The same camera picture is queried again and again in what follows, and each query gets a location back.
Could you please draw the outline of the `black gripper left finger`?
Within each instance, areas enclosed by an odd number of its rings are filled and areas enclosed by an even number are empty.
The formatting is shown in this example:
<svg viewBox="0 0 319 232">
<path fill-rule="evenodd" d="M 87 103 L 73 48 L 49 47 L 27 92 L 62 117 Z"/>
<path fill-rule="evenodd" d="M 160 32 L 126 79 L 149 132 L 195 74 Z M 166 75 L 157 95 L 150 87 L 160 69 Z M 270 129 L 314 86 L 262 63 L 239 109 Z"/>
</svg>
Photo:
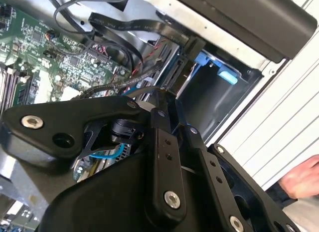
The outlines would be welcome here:
<svg viewBox="0 0 319 232">
<path fill-rule="evenodd" d="M 153 96 L 150 111 L 132 96 L 111 96 L 15 106 L 2 114 L 0 153 L 14 158 L 10 180 L 40 222 L 59 194 L 93 176 L 75 182 L 72 167 L 81 156 L 129 144 L 129 156 L 167 153 L 180 162 L 175 96 Z"/>
</svg>

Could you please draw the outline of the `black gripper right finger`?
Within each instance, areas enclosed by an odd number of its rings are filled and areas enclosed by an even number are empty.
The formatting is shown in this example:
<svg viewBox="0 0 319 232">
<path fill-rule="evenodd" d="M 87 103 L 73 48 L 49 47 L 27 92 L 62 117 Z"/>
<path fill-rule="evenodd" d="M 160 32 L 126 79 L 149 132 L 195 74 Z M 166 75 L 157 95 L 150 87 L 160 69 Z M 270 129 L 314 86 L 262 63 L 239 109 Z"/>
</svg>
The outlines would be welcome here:
<svg viewBox="0 0 319 232">
<path fill-rule="evenodd" d="M 219 144 L 206 147 L 199 131 L 186 122 L 181 103 L 174 102 L 175 133 L 181 164 L 193 171 L 191 198 L 214 232 L 297 232 L 298 227 Z"/>
</svg>

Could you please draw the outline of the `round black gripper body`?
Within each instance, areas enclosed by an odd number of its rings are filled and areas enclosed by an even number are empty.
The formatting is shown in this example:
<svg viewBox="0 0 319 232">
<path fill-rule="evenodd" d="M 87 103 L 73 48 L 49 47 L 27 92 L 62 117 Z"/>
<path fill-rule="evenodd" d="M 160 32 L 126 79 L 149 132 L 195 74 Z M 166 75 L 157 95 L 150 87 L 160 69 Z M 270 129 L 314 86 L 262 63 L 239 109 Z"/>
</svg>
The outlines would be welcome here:
<svg viewBox="0 0 319 232">
<path fill-rule="evenodd" d="M 66 189 L 40 232 L 217 232 L 219 217 L 178 157 L 139 153 Z"/>
</svg>

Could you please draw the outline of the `person's bare hand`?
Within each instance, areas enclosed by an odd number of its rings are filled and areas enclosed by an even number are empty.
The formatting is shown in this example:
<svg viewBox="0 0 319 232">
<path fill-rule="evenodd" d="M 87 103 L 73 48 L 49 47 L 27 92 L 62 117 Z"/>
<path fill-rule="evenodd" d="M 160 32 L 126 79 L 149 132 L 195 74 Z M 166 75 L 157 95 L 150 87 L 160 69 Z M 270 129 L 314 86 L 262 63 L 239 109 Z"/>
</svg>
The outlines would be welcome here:
<svg viewBox="0 0 319 232">
<path fill-rule="evenodd" d="M 292 199 L 319 194 L 319 156 L 314 155 L 286 173 L 279 185 Z"/>
</svg>

